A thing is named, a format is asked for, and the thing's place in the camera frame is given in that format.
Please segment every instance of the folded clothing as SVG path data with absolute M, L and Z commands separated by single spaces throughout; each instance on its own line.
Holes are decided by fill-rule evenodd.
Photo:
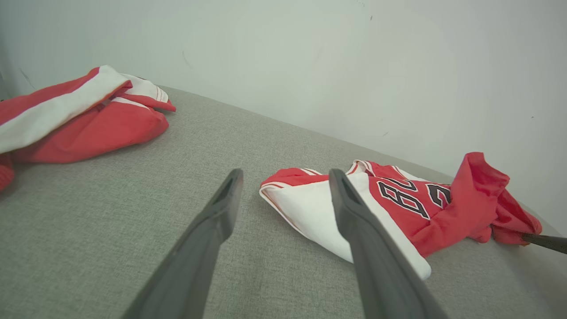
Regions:
M 354 161 L 346 174 L 423 279 L 431 272 L 424 257 L 466 237 L 487 242 L 493 234 L 499 242 L 527 245 L 523 233 L 541 233 L 539 221 L 506 191 L 509 177 L 482 153 L 465 155 L 451 185 L 369 161 Z M 328 175 L 283 169 L 261 184 L 260 196 L 299 233 L 352 262 L 337 229 Z
M 14 162 L 69 163 L 151 140 L 175 111 L 148 80 L 108 65 L 86 76 L 0 102 L 0 191 Z

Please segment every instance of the white fabric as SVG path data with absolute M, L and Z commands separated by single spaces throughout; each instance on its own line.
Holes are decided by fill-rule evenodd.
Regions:
M 370 211 L 386 228 L 417 275 L 421 279 L 428 278 L 431 274 L 431 267 L 425 258 L 417 252 L 417 249 L 396 225 L 388 212 L 374 200 L 369 190 L 368 175 L 359 172 L 347 177 Z M 328 181 L 300 186 L 289 186 L 283 183 L 275 186 L 273 183 L 267 183 L 260 188 L 260 196 L 299 233 L 339 257 L 353 262 L 350 245 L 337 228 Z
M 116 98 L 113 98 L 112 101 L 113 101 L 113 102 L 119 102 L 119 103 L 132 104 L 132 105 L 135 105 L 135 106 L 143 107 L 143 108 L 145 108 L 146 110 L 149 110 L 149 109 L 150 109 L 149 107 L 145 106 L 144 104 L 140 104 L 140 103 L 138 103 L 138 102 L 134 102 L 134 101 L 131 101 L 131 100 L 129 100 L 129 99 L 121 98 L 121 97 L 119 97 L 119 96 L 116 97 Z
M 127 79 L 108 65 L 75 91 L 46 100 L 0 125 L 0 154 L 29 146 L 75 116 Z
M 132 82 L 132 88 L 128 89 L 125 94 L 143 95 L 163 103 L 169 101 L 170 98 L 167 96 L 167 93 L 150 81 L 130 74 L 122 75 Z

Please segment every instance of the wall mark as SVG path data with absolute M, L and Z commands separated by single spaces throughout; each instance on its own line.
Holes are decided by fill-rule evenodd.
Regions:
M 29 80 L 28 76 L 24 73 L 24 71 L 22 71 L 22 68 L 19 68 L 19 69 L 20 69 L 20 73 L 24 76 L 24 79 L 26 79 L 26 81 L 28 82 L 28 84 L 29 84 L 31 87 L 33 87 L 34 90 L 37 90 L 37 89 L 35 88 L 35 86 L 33 86 L 32 82 Z
M 185 57 L 185 50 L 181 51 L 181 56 L 183 56 L 183 61 L 185 61 L 185 64 L 187 64 L 188 67 L 193 69 L 193 66 L 189 62 L 187 62 L 187 58 Z
M 317 61 L 321 57 L 321 53 L 323 53 L 323 47 L 319 48 L 319 51 L 317 52 L 317 56 L 315 57 L 315 61 L 313 61 L 313 64 L 317 63 Z

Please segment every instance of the white stripe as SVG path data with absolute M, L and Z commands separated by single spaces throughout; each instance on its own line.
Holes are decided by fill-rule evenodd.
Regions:
M 306 170 L 306 169 L 300 169 L 300 170 L 302 170 L 305 174 L 310 175 L 310 176 L 316 175 L 315 173 L 310 172 L 310 171 L 308 171 L 308 170 Z
M 281 187 L 284 187 L 284 188 L 285 187 L 292 187 L 291 185 L 283 183 L 283 182 L 268 182 L 268 183 L 261 185 L 260 187 L 262 188 L 262 187 L 264 187 L 264 185 L 268 185 L 268 184 L 278 185 L 278 186 L 281 186 Z
M 363 166 L 366 167 L 366 166 L 364 164 L 362 164 L 361 162 L 362 161 L 355 159 L 352 166 L 349 168 L 348 171 L 346 171 L 346 175 L 363 172 L 362 167 Z
M 135 105 L 135 106 L 143 107 L 143 108 L 145 108 L 145 109 L 147 109 L 147 110 L 150 109 L 149 107 L 145 106 L 144 104 L 140 104 L 140 103 L 138 103 L 138 102 L 134 102 L 134 101 L 131 101 L 131 100 L 125 99 L 125 98 L 120 98 L 120 97 L 118 97 L 118 98 L 113 98 L 112 101 L 113 101 L 113 102 L 119 102 L 119 103 L 132 104 L 132 105 Z
M 366 169 L 369 170 L 372 173 L 372 176 L 376 177 L 376 174 L 374 174 L 374 170 L 372 170 L 372 164 L 370 162 L 364 161 Z
M 397 167 L 397 166 L 393 166 L 393 168 L 395 168 L 395 169 L 398 171 L 398 173 L 400 173 L 403 177 L 405 177 L 406 179 L 409 179 L 410 181 L 429 182 L 429 181 L 426 180 L 426 179 L 419 178 L 419 177 L 415 177 L 415 176 L 413 176 L 412 174 L 410 174 L 410 173 L 404 171 L 403 169 L 401 169 L 401 168 L 399 168 L 399 167 Z
M 322 175 L 320 172 L 316 171 L 316 170 L 312 170 L 312 169 L 306 169 L 306 170 L 310 170 L 314 173 L 314 175 Z
M 39 103 L 0 125 L 0 154 L 31 145 L 75 116 L 85 112 L 126 78 L 108 65 L 80 88 Z
M 140 79 L 130 74 L 122 75 L 132 82 L 132 88 L 124 92 L 125 94 L 143 95 L 164 103 L 167 103 L 167 101 L 169 101 L 167 93 L 150 81 Z

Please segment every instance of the white wall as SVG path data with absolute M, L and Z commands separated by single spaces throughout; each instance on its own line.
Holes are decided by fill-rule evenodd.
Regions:
M 2 0 L 0 71 L 26 94 L 110 64 L 451 175 L 483 151 L 567 235 L 566 15 L 562 0 Z
M 0 101 L 7 100 L 9 98 L 8 92 L 6 91 L 6 84 L 4 84 L 4 79 L 0 73 Z

